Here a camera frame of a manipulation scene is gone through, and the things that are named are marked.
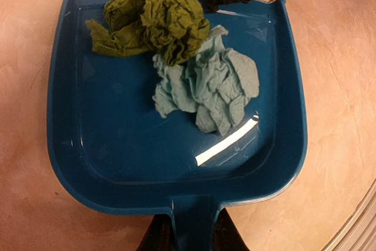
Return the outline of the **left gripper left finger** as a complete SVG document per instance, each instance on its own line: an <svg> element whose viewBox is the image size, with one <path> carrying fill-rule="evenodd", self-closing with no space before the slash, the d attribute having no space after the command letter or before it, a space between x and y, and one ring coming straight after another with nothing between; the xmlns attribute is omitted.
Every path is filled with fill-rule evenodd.
<svg viewBox="0 0 376 251"><path fill-rule="evenodd" d="M137 251L173 250L172 221L168 215L154 215Z"/></svg>

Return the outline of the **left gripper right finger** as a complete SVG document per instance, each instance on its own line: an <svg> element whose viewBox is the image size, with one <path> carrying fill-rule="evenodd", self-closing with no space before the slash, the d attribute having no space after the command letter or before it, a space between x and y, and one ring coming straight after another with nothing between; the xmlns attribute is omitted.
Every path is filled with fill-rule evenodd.
<svg viewBox="0 0 376 251"><path fill-rule="evenodd" d="M216 251L249 251L228 211L223 209L216 223Z"/></svg>

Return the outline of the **blue dustpan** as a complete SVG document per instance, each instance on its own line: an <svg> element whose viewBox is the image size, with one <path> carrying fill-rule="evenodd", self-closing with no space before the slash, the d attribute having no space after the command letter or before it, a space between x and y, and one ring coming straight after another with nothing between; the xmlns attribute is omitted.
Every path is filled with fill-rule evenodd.
<svg viewBox="0 0 376 251"><path fill-rule="evenodd" d="M113 215L165 214L176 250L212 250L219 212L271 199L299 174L307 120L285 0L223 5L207 14L228 30L224 45L256 63L260 93L225 137L194 116L162 118L152 95L152 54L93 53L85 22L103 22L108 0L63 0L48 83L49 158L80 203Z"/></svg>

